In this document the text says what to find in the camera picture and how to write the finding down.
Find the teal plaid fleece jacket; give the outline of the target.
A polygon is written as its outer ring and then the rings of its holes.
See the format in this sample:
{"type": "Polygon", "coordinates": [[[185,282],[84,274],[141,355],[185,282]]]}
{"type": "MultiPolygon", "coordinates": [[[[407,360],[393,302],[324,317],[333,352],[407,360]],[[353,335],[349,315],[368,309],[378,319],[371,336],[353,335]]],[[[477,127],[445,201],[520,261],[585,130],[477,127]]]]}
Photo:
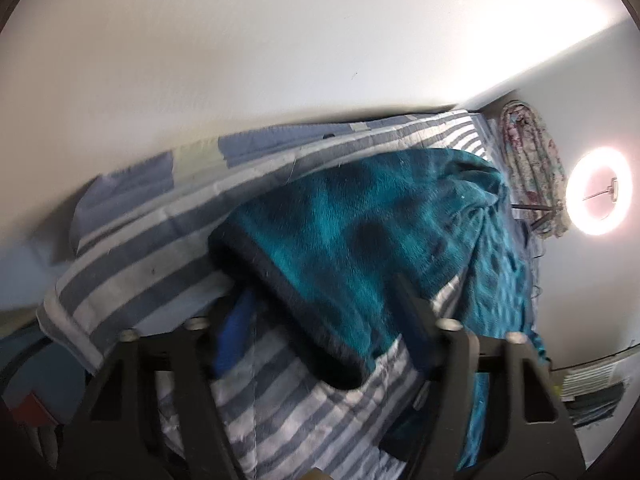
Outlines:
{"type": "Polygon", "coordinates": [[[227,412],[248,474],[397,474],[433,411],[413,402],[435,349],[410,332],[394,281],[426,301],[454,285],[450,314],[477,335],[533,335],[526,238],[502,173],[444,148],[354,160],[236,208],[210,261],[290,342],[258,375],[258,408],[227,412]]]}

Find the folded floral blanket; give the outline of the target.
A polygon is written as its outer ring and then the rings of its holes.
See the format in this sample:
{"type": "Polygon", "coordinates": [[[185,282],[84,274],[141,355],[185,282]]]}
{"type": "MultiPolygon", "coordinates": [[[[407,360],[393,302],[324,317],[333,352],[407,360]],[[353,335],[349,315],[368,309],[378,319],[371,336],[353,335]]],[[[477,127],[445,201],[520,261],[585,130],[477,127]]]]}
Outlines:
{"type": "MultiPolygon", "coordinates": [[[[572,222],[565,208],[567,177],[544,121],[533,107],[513,100],[502,108],[498,126],[512,204],[560,203],[563,223],[569,229],[572,222]]],[[[518,212],[528,223],[534,220],[531,212],[518,212]]]]}

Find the phone holder clamp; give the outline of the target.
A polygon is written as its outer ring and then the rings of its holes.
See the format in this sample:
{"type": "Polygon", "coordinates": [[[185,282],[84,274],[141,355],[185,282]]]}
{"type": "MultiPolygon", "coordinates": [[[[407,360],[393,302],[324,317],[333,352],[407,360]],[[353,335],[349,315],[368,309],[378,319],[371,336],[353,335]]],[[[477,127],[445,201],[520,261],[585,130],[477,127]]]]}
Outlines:
{"type": "Polygon", "coordinates": [[[608,196],[612,203],[616,203],[618,200],[618,181],[616,178],[612,178],[610,184],[597,193],[593,193],[584,198],[584,200],[594,200],[601,196],[608,196]]]}

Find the blue white striped quilt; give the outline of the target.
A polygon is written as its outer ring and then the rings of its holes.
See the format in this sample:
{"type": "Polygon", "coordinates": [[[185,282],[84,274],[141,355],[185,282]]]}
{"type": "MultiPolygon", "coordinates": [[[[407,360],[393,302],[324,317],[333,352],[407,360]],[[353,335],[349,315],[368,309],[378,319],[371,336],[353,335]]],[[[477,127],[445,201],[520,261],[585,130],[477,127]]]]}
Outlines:
{"type": "MultiPolygon", "coordinates": [[[[407,148],[456,148],[504,163],[495,126],[480,114],[417,114],[401,125],[331,136],[200,174],[75,258],[48,292],[43,331],[97,370],[125,330],[166,333],[228,294],[207,257],[210,232],[252,196],[352,158],[407,148]]],[[[212,390],[233,452],[251,479],[295,479],[310,468],[337,479],[395,479],[402,463],[378,440],[419,378],[396,342],[359,389],[319,382],[258,304],[241,361],[212,390]]]]}

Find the black tripod stand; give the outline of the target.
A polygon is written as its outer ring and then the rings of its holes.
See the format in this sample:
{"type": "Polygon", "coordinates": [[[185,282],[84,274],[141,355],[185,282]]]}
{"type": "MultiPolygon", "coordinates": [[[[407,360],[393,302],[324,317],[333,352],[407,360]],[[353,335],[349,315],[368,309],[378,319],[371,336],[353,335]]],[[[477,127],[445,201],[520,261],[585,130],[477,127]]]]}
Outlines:
{"type": "Polygon", "coordinates": [[[511,208],[518,211],[531,212],[534,220],[529,223],[529,229],[539,237],[560,237],[567,231],[563,223],[562,206],[543,204],[512,204],[511,208]]]}

